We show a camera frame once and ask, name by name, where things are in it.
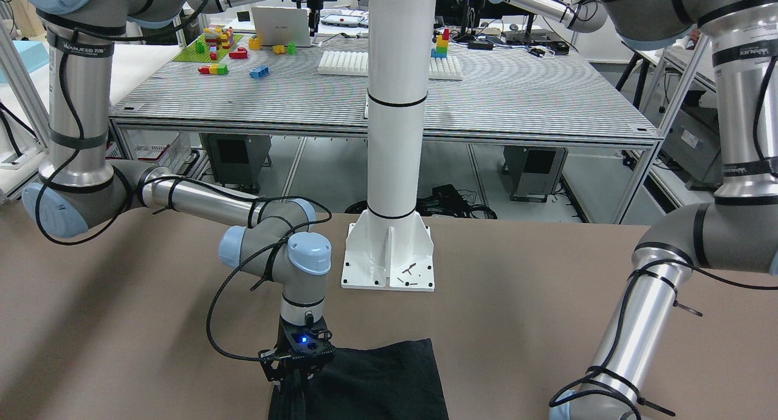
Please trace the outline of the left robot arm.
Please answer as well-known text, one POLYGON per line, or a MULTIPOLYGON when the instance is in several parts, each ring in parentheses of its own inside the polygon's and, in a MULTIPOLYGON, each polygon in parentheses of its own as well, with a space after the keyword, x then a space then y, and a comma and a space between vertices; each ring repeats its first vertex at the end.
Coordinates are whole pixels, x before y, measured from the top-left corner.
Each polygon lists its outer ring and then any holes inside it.
POLYGON ((664 48, 692 29, 711 41, 723 183, 712 203, 674 210, 642 236, 592 365, 548 404, 551 419, 639 419, 638 406, 649 406, 640 387, 692 273, 776 274, 777 0, 505 1, 576 32, 609 16, 636 50, 664 48))

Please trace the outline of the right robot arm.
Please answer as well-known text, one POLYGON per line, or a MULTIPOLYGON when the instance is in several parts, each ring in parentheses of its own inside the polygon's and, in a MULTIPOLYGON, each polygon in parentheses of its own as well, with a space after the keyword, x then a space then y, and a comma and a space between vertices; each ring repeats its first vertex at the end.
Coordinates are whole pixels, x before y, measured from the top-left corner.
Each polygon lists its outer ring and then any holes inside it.
POLYGON ((48 158, 40 181, 22 201, 40 232, 60 245, 86 242, 136 207, 175 210, 228 224, 219 257, 233 271, 281 285, 280 330, 258 362, 276 385, 269 417, 308 417, 309 379, 333 360, 323 319, 331 243, 312 232, 317 202, 257 198, 173 174, 141 160, 107 160, 109 78, 114 47, 126 41, 126 22, 161 29, 186 2, 195 13, 221 0, 28 0, 50 44, 48 158))

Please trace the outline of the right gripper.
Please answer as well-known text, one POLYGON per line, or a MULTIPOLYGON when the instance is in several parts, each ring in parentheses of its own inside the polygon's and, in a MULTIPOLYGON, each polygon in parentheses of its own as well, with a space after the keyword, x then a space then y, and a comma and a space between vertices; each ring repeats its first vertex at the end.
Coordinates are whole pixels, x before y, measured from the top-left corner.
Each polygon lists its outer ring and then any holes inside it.
MULTIPOLYGON (((289 326, 302 326, 303 328, 326 328, 324 318, 319 318, 314 323, 295 325, 280 319, 281 324, 289 326)), ((309 380, 300 371, 292 372, 286 379, 280 381, 280 418, 281 419, 306 419, 306 395, 308 394, 309 380)))

